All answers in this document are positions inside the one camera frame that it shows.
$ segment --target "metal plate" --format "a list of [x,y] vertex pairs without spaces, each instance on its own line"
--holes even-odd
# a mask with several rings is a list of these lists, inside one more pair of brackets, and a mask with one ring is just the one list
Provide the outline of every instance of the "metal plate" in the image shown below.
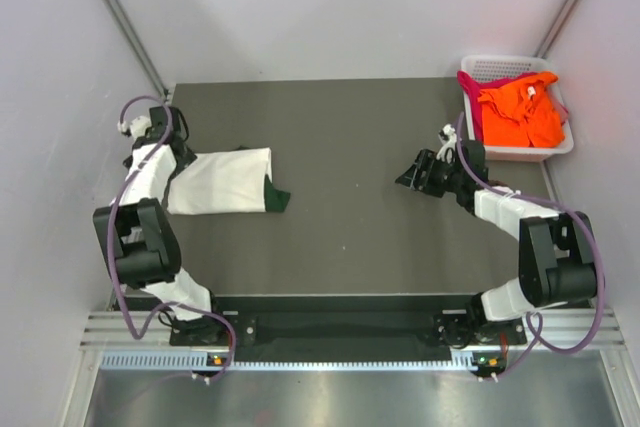
[[107,415],[166,375],[101,371],[85,426],[622,425],[596,352],[534,352],[498,384],[462,372],[231,372],[211,387],[174,378]]

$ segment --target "gray tabletop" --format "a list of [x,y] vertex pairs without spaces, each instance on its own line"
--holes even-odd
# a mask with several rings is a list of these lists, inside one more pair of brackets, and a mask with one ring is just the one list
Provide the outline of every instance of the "gray tabletop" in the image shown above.
[[[517,273],[517,243],[394,184],[463,108],[455,79],[180,84],[196,152],[271,147],[283,214],[172,216],[183,265],[218,294],[463,293]],[[538,164],[490,177],[546,195]]]

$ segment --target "black cable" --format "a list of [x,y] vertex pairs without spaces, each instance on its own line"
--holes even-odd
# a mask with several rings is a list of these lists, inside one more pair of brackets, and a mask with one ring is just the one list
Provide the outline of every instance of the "black cable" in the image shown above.
[[161,310],[160,312],[158,312],[158,321],[165,327],[169,327],[172,330],[176,330],[176,331],[180,330],[178,327],[176,327],[176,322],[174,318],[171,317],[169,315],[169,312],[166,310]]
[[178,111],[178,116],[180,117],[180,123],[184,127],[184,138],[182,140],[186,142],[187,139],[189,139],[189,135],[191,134],[189,132],[189,124],[187,124],[187,121],[184,118],[184,114],[182,113],[182,111],[180,109],[176,109],[176,110]]

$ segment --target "white wall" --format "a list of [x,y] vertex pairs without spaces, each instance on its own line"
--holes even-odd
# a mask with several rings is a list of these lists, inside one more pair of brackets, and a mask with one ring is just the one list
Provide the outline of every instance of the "white wall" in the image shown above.
[[583,0],[550,54],[575,150],[551,163],[560,195],[591,217],[615,309],[640,372],[640,3]]
[[562,0],[121,0],[168,84],[452,75],[530,54]]
[[0,425],[51,426],[108,276],[91,223],[151,91],[101,0],[0,0]]

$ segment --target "gray floor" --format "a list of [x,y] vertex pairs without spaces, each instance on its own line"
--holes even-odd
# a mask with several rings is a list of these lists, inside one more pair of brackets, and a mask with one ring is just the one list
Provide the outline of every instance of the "gray floor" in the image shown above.
[[209,388],[187,376],[147,390],[166,375],[101,371],[85,426],[622,427],[598,352],[534,352],[498,384],[468,372],[230,372]]
[[[463,108],[455,79],[181,84],[196,152],[271,147],[284,214],[173,216],[183,264],[218,294],[462,293],[513,278],[517,244],[453,197],[394,185]],[[540,166],[492,179],[546,195]]]

